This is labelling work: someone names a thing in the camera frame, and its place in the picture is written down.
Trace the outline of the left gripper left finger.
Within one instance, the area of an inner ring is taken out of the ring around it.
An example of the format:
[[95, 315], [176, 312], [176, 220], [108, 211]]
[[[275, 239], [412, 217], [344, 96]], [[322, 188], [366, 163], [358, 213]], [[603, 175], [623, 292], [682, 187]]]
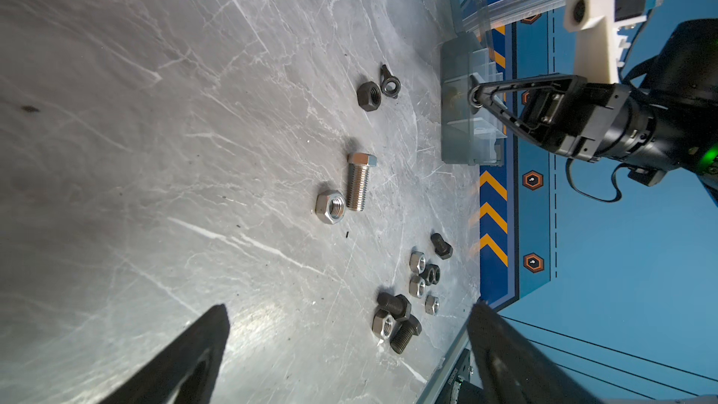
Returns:
[[227, 308], [208, 309], [105, 403], [209, 403], [230, 333]]

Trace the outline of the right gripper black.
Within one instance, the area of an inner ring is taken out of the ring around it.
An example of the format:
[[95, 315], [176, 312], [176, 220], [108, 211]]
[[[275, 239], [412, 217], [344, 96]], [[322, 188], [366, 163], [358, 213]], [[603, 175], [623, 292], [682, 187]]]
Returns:
[[[474, 106], [488, 110], [516, 136], [566, 158], [593, 161], [605, 156], [626, 133], [631, 114], [627, 86], [592, 83], [577, 75], [475, 80], [472, 85], [484, 88], [473, 99]], [[523, 92], [528, 92], [528, 101], [517, 116], [502, 105], [503, 97]]]

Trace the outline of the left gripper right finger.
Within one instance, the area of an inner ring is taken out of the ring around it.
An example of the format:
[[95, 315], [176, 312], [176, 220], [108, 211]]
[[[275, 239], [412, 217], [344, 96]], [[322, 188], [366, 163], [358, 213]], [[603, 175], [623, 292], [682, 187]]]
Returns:
[[486, 403], [598, 403], [486, 303], [467, 320]]

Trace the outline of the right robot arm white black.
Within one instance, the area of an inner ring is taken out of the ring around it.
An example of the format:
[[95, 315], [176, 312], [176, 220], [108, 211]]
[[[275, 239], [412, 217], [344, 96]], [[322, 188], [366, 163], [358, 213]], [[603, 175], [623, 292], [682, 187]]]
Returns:
[[618, 162], [647, 187], [684, 169], [717, 198], [717, 22], [679, 24], [619, 83], [577, 75], [474, 82], [469, 104], [512, 133], [575, 161]]

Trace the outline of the grey plastic organizer box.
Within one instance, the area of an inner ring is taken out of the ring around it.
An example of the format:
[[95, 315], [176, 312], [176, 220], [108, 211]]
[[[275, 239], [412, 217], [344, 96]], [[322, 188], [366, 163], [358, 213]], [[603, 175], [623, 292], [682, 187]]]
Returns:
[[450, 0], [455, 37], [441, 46], [441, 159], [450, 165], [503, 166], [502, 123], [472, 102], [481, 83], [502, 80], [493, 60], [487, 0]]

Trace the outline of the silver nut lower right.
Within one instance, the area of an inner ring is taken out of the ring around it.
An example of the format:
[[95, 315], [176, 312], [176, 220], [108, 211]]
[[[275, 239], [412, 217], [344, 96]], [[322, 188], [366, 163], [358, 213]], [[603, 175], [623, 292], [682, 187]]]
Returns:
[[434, 295], [428, 295], [426, 297], [426, 302], [424, 303], [424, 310], [429, 315], [436, 315], [439, 312], [439, 307], [441, 306], [441, 300], [434, 296]]

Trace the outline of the black bolt lower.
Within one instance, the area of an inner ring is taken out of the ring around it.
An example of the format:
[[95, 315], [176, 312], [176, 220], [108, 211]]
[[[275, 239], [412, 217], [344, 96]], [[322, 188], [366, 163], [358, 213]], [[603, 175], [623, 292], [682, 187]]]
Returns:
[[422, 325], [415, 315], [411, 315], [406, 321], [402, 322], [398, 330], [390, 340], [390, 346], [395, 353], [402, 355], [413, 337], [418, 337], [422, 333]]

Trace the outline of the black bolt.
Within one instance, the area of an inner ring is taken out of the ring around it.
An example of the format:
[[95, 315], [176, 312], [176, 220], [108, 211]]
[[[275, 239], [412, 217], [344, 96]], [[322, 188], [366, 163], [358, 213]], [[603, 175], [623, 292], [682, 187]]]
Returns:
[[402, 355], [413, 337], [418, 337], [422, 333], [422, 325], [415, 315], [411, 315], [406, 321], [402, 322], [398, 330], [390, 340], [390, 346], [395, 353]]
[[387, 310], [396, 321], [404, 322], [411, 317], [411, 303], [404, 295], [393, 296], [387, 292], [379, 293], [377, 303], [383, 310]]
[[452, 248], [452, 245], [445, 241], [443, 235], [440, 233], [433, 233], [430, 236], [430, 241], [432, 242], [434, 246], [435, 254], [442, 260], [447, 260], [452, 257], [452, 254], [454, 253], [454, 248]]

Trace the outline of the black hex nut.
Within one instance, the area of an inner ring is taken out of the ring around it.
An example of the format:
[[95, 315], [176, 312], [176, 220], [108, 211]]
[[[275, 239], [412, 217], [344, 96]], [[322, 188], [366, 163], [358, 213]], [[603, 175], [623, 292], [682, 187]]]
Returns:
[[375, 82], [364, 82], [361, 84], [357, 91], [357, 102], [360, 108], [365, 112], [373, 112], [381, 106], [381, 93], [380, 86]]

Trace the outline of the silver nut middle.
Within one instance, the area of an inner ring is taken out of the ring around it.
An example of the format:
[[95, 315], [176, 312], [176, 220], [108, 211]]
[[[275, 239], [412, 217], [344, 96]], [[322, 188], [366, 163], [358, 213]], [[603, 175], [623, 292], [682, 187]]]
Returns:
[[426, 293], [426, 281], [424, 278], [414, 275], [409, 280], [409, 293], [412, 297], [417, 297], [417, 299], [421, 299], [424, 296], [424, 293]]

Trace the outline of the black double nut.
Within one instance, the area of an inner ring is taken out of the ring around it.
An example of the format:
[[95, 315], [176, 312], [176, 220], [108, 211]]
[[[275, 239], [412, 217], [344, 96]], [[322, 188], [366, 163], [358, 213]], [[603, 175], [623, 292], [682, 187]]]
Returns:
[[441, 280], [441, 268], [436, 264], [427, 264], [420, 277], [427, 285], [436, 285]]

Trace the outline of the silver hex bolt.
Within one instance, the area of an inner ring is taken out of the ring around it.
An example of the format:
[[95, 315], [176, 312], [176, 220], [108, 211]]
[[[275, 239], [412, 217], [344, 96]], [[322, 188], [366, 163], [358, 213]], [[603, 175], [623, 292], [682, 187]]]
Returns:
[[375, 155], [369, 153], [350, 153], [347, 160], [349, 164], [347, 206], [352, 211], [364, 211], [369, 171], [377, 166], [378, 160]]

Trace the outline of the black bolt right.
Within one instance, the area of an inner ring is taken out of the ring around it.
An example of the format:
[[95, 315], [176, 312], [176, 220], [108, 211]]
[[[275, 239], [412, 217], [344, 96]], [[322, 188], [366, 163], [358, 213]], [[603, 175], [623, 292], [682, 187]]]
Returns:
[[454, 248], [452, 248], [452, 245], [445, 241], [443, 235], [440, 233], [433, 233], [430, 236], [430, 241], [432, 242], [434, 246], [435, 254], [442, 260], [447, 260], [452, 257], [452, 254], [454, 253]]

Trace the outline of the silver nut upper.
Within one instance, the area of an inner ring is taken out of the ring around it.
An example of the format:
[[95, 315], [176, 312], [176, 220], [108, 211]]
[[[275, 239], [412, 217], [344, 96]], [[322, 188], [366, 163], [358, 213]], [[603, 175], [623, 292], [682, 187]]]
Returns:
[[412, 252], [409, 257], [409, 269], [417, 275], [422, 274], [426, 269], [426, 255], [423, 252]]

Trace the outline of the large silver hex nut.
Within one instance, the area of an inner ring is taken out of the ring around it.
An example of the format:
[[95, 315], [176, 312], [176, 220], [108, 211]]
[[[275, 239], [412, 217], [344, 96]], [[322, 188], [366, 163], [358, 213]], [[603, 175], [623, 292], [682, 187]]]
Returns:
[[317, 196], [315, 213], [325, 224], [339, 223], [346, 211], [346, 199], [338, 190], [328, 190]]

